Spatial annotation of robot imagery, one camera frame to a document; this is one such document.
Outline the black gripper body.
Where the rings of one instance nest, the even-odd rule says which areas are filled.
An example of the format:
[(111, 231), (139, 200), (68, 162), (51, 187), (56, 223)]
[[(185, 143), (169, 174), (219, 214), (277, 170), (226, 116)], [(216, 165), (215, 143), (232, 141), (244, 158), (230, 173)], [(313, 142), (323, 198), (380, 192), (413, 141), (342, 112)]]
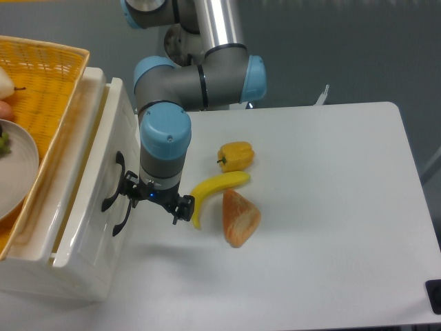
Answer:
[(152, 203), (163, 206), (164, 208), (175, 208), (178, 204), (179, 184), (168, 189), (156, 189), (152, 183), (143, 183), (137, 185), (137, 199), (139, 201), (148, 200)]

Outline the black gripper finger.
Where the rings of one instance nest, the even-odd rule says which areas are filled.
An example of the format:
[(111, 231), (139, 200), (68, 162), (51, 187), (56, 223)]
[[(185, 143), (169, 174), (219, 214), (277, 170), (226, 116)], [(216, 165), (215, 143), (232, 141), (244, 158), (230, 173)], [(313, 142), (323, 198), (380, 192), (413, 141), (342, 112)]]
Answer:
[(178, 221), (189, 222), (193, 216), (195, 208), (195, 198), (192, 195), (177, 195), (168, 204), (167, 210), (173, 215), (172, 224), (176, 225)]
[(138, 176), (131, 170), (128, 170), (123, 175), (121, 187), (121, 194), (130, 200), (130, 204), (133, 208), (135, 208), (141, 200), (141, 191), (139, 190), (137, 179)]

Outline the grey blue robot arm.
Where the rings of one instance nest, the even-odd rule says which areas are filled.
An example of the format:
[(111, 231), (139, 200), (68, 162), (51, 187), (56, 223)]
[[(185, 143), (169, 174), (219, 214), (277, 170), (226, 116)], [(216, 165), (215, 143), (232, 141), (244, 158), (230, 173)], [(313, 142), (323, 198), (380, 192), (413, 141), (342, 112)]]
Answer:
[(123, 1), (127, 22), (147, 29), (176, 24), (201, 39), (202, 57), (178, 66), (167, 57), (147, 57), (134, 69), (140, 134), (139, 172), (122, 170), (117, 195), (129, 208), (148, 200), (175, 221), (189, 221), (194, 198), (178, 193), (192, 137), (189, 113), (262, 99), (265, 65), (250, 55), (236, 1)]

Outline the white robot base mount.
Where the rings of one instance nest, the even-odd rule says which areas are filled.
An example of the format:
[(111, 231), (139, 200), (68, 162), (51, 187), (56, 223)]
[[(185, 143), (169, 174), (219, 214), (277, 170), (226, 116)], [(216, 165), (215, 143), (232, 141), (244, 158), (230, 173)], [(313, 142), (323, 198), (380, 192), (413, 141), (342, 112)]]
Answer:
[(323, 106), (329, 95), (329, 84), (315, 87), (312, 90), (299, 86), (288, 88), (268, 89), (267, 94), (260, 100), (243, 103), (232, 103), (223, 106), (209, 108), (215, 110), (245, 110), (258, 108), (283, 108), (290, 106)]

